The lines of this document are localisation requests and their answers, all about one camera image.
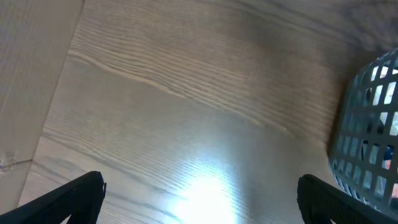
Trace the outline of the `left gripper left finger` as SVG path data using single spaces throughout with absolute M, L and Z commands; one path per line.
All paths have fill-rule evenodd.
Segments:
M 91 171 L 2 214 L 1 223 L 96 223 L 105 195 L 103 176 Z

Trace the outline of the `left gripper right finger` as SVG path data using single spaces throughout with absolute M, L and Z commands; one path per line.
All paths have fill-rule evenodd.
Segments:
M 311 174 L 298 180 L 297 203 L 305 224 L 397 224 Z

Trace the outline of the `grey plastic basket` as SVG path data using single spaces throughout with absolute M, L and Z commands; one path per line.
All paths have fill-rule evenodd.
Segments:
M 397 49 L 348 83 L 329 163 L 348 195 L 397 219 Z

